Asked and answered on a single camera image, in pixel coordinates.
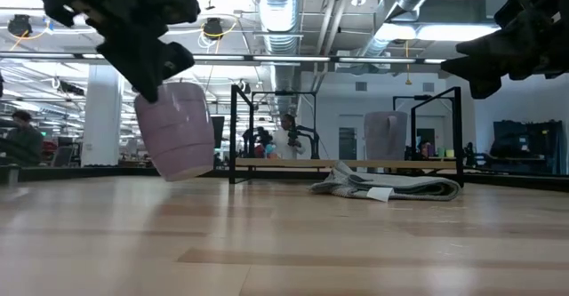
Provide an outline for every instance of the air duct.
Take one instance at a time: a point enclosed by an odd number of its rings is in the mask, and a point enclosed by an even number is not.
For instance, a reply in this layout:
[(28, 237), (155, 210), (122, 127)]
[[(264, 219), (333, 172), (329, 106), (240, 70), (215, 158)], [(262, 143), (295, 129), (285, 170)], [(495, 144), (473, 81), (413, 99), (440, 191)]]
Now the air duct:
[(381, 0), (376, 15), (377, 33), (362, 48), (358, 57), (378, 57), (388, 47), (390, 40), (385, 39), (380, 33), (380, 29), (386, 20), (390, 20), (406, 12), (418, 12), (419, 8), (426, 0)]
[[(299, 0), (259, 0), (259, 16), (263, 30), (296, 32), (299, 27)], [(294, 55), (299, 49), (297, 36), (266, 35), (265, 47), (271, 55)], [(300, 70), (295, 66), (271, 66), (271, 83), (275, 91), (299, 91)], [(295, 113), (298, 97), (276, 97), (279, 114)]]

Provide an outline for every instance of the column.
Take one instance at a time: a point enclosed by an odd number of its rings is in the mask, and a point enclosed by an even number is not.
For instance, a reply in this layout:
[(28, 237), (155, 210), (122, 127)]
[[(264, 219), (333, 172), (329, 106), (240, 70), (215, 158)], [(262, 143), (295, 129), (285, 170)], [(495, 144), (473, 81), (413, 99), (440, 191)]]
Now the column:
[(109, 65), (91, 65), (81, 165), (116, 165), (124, 78)]

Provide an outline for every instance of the man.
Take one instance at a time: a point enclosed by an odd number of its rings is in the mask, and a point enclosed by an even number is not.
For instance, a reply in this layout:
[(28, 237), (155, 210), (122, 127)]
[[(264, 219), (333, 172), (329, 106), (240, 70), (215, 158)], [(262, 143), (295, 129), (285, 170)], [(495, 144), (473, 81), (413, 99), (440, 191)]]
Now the man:
[(42, 157), (44, 136), (30, 124), (32, 117), (28, 112), (17, 110), (12, 114), (12, 119), (18, 127), (8, 132), (0, 151), (5, 152), (9, 158), (14, 159), (18, 164), (39, 164)]
[(275, 152), (281, 159), (296, 159), (297, 154), (303, 154), (306, 150), (297, 139), (292, 139), (290, 132), (296, 132), (294, 117), (285, 114), (281, 117), (281, 128), (273, 133)]

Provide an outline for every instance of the gray towel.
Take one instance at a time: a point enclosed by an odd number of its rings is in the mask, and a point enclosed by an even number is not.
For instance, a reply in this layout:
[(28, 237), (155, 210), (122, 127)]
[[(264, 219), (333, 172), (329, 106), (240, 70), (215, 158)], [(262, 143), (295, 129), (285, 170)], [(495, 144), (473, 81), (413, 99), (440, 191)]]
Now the gray towel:
[(346, 198), (369, 198), (370, 188), (393, 188), (389, 199), (451, 201), (461, 192), (453, 180), (438, 177), (409, 177), (353, 172), (338, 162), (324, 182), (310, 186), (313, 194), (332, 194)]

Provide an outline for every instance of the white tag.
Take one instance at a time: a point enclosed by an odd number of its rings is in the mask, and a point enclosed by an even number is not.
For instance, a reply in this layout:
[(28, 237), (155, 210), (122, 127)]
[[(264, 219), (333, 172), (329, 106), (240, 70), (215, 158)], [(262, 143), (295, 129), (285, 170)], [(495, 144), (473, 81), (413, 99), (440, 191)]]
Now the white tag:
[(370, 190), (367, 191), (367, 196), (371, 199), (386, 203), (391, 193), (393, 193), (393, 188), (370, 188)]

